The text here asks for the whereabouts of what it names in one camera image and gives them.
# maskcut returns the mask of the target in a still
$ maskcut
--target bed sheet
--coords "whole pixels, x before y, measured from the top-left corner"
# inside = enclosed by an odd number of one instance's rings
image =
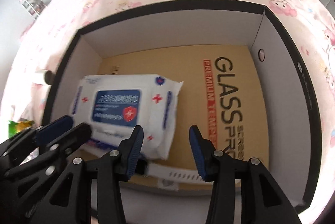
[[[1,117],[18,120],[29,116],[40,124],[49,87],[32,83],[34,72],[56,72],[77,29],[111,14],[163,1],[169,0],[53,0],[16,55],[1,102]],[[274,12],[299,49],[314,85],[322,123],[322,163],[313,202],[300,214],[304,224],[313,223],[335,189],[335,22],[319,0],[243,1],[265,4]]]

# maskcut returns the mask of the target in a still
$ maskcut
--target white cylinder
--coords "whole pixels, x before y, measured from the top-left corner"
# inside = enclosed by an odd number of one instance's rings
[[[54,79],[54,74],[51,70],[39,70],[36,71],[32,82],[42,85],[51,85]]]

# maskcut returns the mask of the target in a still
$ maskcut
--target brown cardboard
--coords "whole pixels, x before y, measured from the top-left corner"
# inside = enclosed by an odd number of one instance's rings
[[[174,81],[184,81],[178,98],[176,130],[169,158],[167,161],[156,160],[156,163],[196,169],[188,132],[190,126],[197,125],[203,137],[212,140],[217,149],[235,145],[235,149],[228,150],[232,157],[244,160],[258,157],[268,167],[265,104],[246,46],[179,46],[123,54],[104,59],[98,74],[159,74]],[[131,181],[157,187],[154,178],[134,176]],[[185,190],[209,187],[198,184],[179,186]]]

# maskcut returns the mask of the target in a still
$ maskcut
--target red shield logo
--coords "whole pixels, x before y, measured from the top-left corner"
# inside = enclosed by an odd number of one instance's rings
[[[123,119],[126,122],[130,122],[135,118],[135,116],[137,114],[137,108],[135,108],[133,106],[129,106],[129,107],[123,109],[122,114],[123,114]]]

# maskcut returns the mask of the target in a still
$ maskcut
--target wet wipes package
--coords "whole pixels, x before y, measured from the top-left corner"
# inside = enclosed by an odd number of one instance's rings
[[[85,76],[78,85],[70,115],[75,125],[91,125],[91,147],[117,147],[130,137],[136,125],[141,125],[141,153],[149,159],[167,159],[182,84],[158,75]]]

